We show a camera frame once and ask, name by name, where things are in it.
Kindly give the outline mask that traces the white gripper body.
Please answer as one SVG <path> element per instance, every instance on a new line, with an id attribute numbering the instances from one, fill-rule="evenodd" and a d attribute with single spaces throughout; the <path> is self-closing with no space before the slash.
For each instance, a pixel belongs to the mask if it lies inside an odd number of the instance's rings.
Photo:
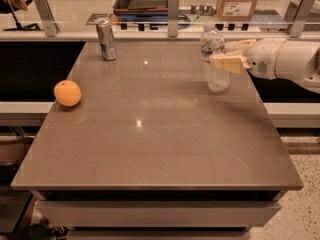
<path id="1" fill-rule="evenodd" d="M 256 41 L 247 53 L 248 63 L 251 66 L 249 72 L 257 78 L 276 79 L 276 60 L 285 42 L 283 38 L 266 38 Z"/>

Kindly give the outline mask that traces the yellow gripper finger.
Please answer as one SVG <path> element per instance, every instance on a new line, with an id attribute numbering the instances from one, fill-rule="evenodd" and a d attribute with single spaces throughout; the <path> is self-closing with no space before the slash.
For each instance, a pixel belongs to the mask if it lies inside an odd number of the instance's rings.
<path id="1" fill-rule="evenodd" d="M 227 53 L 246 56 L 249 48 L 253 46 L 255 43 L 255 39 L 226 42 L 225 50 Z"/>
<path id="2" fill-rule="evenodd" d="M 215 68 L 236 74 L 251 68 L 247 58 L 242 55 L 215 54 L 209 60 Z"/>

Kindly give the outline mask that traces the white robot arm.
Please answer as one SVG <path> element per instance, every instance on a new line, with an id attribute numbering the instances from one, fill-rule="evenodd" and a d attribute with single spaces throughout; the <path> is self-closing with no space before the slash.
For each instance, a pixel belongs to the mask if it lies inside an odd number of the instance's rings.
<path id="1" fill-rule="evenodd" d="M 212 66 L 231 73 L 247 70 L 257 78 L 286 79 L 320 93 L 320 43 L 284 38 L 227 42 L 225 52 L 209 57 Z"/>

